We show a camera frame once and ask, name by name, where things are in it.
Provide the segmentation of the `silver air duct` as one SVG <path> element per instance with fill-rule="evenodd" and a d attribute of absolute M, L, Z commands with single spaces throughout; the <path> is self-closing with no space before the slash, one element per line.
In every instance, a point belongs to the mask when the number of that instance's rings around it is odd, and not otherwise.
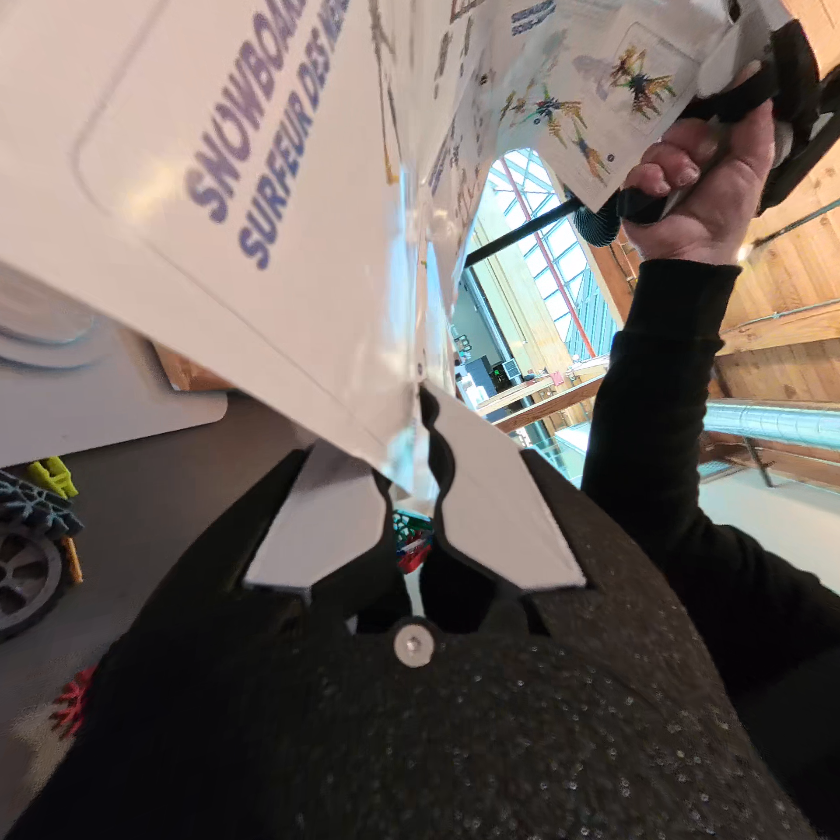
<path fill-rule="evenodd" d="M 703 424 L 708 432 L 839 451 L 837 402 L 709 400 Z"/>

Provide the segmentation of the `toy instruction sheet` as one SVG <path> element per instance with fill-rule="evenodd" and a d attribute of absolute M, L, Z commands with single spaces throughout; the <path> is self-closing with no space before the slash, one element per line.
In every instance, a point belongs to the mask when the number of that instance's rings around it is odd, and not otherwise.
<path fill-rule="evenodd" d="M 2 2 L 2 263 L 426 495 L 420 339 L 491 164 L 597 207 L 726 2 Z"/>

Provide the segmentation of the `person's right hand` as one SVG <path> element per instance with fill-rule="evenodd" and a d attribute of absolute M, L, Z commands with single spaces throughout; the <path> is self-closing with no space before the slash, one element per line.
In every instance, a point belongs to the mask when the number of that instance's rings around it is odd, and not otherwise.
<path fill-rule="evenodd" d="M 773 161 L 771 100 L 726 132 L 699 119 L 675 122 L 623 183 L 655 199 L 686 193 L 656 224 L 624 224 L 640 259 L 736 264 Z"/>

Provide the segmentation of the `black pole stand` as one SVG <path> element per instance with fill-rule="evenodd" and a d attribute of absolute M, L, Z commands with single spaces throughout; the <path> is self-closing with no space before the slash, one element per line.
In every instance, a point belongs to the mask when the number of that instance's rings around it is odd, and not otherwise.
<path fill-rule="evenodd" d="M 470 268 L 567 217 L 572 217 L 576 232 L 582 236 L 586 244 L 596 248 L 607 247 L 616 240 L 622 226 L 622 218 L 618 212 L 618 196 L 619 192 L 615 192 L 595 213 L 577 196 L 570 195 L 565 202 L 554 209 L 536 216 L 533 220 L 470 252 L 465 258 L 465 268 Z"/>

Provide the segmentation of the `black toy wheel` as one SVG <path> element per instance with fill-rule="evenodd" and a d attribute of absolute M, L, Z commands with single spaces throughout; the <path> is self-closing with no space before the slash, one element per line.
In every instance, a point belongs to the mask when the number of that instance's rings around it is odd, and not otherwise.
<path fill-rule="evenodd" d="M 11 524 L 1 526 L 1 641 L 40 623 L 67 593 L 70 568 L 59 545 Z"/>

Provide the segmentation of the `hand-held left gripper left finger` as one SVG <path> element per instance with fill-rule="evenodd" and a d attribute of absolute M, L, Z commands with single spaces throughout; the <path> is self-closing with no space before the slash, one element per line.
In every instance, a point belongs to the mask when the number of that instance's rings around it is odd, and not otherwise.
<path fill-rule="evenodd" d="M 304 458 L 243 584 L 310 592 L 336 574 L 360 574 L 363 562 L 394 564 L 387 487 L 366 462 L 320 440 Z"/>

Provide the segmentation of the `person's right forearm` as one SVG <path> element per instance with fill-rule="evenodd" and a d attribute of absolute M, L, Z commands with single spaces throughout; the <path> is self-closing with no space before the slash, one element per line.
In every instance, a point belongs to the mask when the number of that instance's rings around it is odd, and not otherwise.
<path fill-rule="evenodd" d="M 583 492 L 664 574 L 732 698 L 838 690 L 839 601 L 813 574 L 699 505 L 712 364 L 736 266 L 641 265 L 595 400 Z"/>

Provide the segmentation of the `colourful construction toy pieces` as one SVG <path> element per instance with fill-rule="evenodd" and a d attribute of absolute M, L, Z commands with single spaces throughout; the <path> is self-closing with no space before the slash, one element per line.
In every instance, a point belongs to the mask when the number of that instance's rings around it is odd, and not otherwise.
<path fill-rule="evenodd" d="M 407 547 L 417 541 L 424 543 L 434 534 L 431 519 L 413 512 L 395 509 L 392 513 L 392 523 L 398 551 L 406 551 Z"/>

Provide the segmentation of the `white rounded panel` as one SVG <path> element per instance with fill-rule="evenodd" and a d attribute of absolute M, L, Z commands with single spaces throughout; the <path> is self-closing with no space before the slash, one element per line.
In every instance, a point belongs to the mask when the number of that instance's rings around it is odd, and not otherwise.
<path fill-rule="evenodd" d="M 1 467 L 213 424 L 224 392 L 178 392 L 149 341 L 6 264 Z"/>

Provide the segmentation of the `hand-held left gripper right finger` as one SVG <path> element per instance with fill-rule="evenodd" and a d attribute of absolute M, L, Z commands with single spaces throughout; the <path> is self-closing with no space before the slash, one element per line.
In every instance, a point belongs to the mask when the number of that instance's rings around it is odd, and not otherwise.
<path fill-rule="evenodd" d="M 436 632 L 549 632 L 549 606 L 586 593 L 586 576 L 536 473 L 539 454 L 431 384 L 419 386 L 433 548 L 420 573 Z"/>

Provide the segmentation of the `blue snowflake connector piece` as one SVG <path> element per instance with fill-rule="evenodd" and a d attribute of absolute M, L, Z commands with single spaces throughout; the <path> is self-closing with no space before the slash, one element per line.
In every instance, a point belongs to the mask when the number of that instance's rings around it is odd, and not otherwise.
<path fill-rule="evenodd" d="M 57 494 L 1 471 L 1 523 L 27 535 L 58 541 L 84 528 L 69 502 Z"/>

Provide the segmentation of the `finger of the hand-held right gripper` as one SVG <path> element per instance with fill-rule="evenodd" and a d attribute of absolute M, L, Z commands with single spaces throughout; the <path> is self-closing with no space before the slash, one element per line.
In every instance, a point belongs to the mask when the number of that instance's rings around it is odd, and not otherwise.
<path fill-rule="evenodd" d="M 743 28 L 778 30 L 790 22 L 790 11 L 782 1 L 726 1 L 730 20 Z"/>

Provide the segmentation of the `lime green toy piece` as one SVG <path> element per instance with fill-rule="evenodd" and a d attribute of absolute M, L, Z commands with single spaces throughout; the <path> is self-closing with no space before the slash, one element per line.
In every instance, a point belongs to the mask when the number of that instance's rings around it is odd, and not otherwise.
<path fill-rule="evenodd" d="M 68 501 L 79 495 L 70 470 L 57 456 L 31 462 L 26 467 L 26 474 L 31 484 L 62 500 Z"/>

